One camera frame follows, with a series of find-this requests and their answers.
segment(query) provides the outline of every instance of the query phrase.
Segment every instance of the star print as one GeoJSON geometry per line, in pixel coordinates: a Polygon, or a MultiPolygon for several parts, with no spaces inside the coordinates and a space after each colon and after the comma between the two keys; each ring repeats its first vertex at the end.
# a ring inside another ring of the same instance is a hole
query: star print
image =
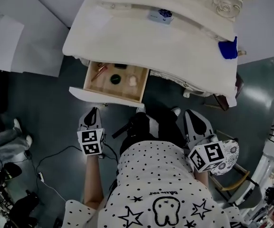
{"type": "Polygon", "coordinates": [[[134,196],[132,200],[134,200],[135,202],[143,201],[143,200],[141,199],[142,197],[143,197],[143,196],[137,198],[137,197],[134,196]]]}
{"type": "Polygon", "coordinates": [[[143,224],[141,224],[140,221],[138,220],[138,218],[140,217],[141,214],[143,214],[143,212],[133,214],[133,212],[128,206],[125,206],[125,208],[127,209],[127,215],[119,216],[118,218],[124,219],[126,221],[126,228],[128,228],[131,224],[143,226],[143,224]]]}
{"type": "Polygon", "coordinates": [[[200,206],[193,203],[194,209],[196,209],[196,210],[194,211],[194,213],[191,214],[191,216],[199,215],[200,218],[203,220],[203,218],[205,217],[204,213],[212,211],[210,209],[205,208],[205,203],[206,203],[206,200],[200,206]]]}
{"type": "Polygon", "coordinates": [[[193,223],[194,223],[194,220],[192,222],[188,222],[188,220],[186,220],[186,225],[184,226],[187,226],[188,228],[196,227],[195,226],[196,224],[193,225],[193,223]]]}

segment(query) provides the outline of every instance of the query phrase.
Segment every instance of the forearm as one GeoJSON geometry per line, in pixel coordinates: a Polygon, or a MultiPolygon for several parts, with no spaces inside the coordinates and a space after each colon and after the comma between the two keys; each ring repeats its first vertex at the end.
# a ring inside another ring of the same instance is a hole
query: forearm
{"type": "Polygon", "coordinates": [[[104,199],[97,155],[90,155],[86,162],[84,204],[97,209],[104,199]]]}
{"type": "Polygon", "coordinates": [[[194,171],[195,179],[202,182],[208,188],[208,172],[198,172],[194,171]]]}

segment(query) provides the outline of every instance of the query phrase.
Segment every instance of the gray pants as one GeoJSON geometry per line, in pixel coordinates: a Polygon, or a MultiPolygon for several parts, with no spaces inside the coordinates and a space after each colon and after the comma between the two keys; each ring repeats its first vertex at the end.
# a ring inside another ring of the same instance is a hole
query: gray pants
{"type": "Polygon", "coordinates": [[[4,165],[17,154],[29,149],[26,139],[21,136],[22,131],[18,128],[0,133],[0,169],[2,168],[1,162],[4,165]]]}

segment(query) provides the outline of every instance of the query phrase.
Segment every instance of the sneaker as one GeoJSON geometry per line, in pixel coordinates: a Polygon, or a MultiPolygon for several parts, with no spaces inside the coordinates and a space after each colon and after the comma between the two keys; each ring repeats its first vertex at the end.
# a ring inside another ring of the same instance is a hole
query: sneaker
{"type": "Polygon", "coordinates": [[[176,116],[179,116],[181,113],[181,109],[179,107],[175,107],[173,109],[171,109],[171,111],[176,114],[176,116]]]}
{"type": "Polygon", "coordinates": [[[139,112],[146,113],[145,107],[144,108],[138,107],[137,110],[136,110],[136,113],[139,113],[139,112]]]}
{"type": "Polygon", "coordinates": [[[27,141],[28,146],[31,147],[31,145],[32,145],[32,137],[30,135],[26,136],[26,141],[27,141]]]}
{"type": "Polygon", "coordinates": [[[14,122],[14,127],[18,128],[22,131],[19,121],[16,118],[13,119],[13,122],[14,122]]]}

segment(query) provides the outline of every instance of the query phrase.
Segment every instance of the white cable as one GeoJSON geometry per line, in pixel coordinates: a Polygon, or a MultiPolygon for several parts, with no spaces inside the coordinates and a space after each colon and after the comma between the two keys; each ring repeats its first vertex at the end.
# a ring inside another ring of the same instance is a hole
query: white cable
{"type": "Polygon", "coordinates": [[[61,196],[61,194],[58,193],[57,190],[55,190],[54,188],[48,186],[48,185],[47,185],[46,183],[44,183],[43,181],[42,181],[42,183],[45,184],[47,187],[51,188],[52,190],[54,190],[54,191],[60,196],[60,198],[66,202],[66,200],[61,196]]]}

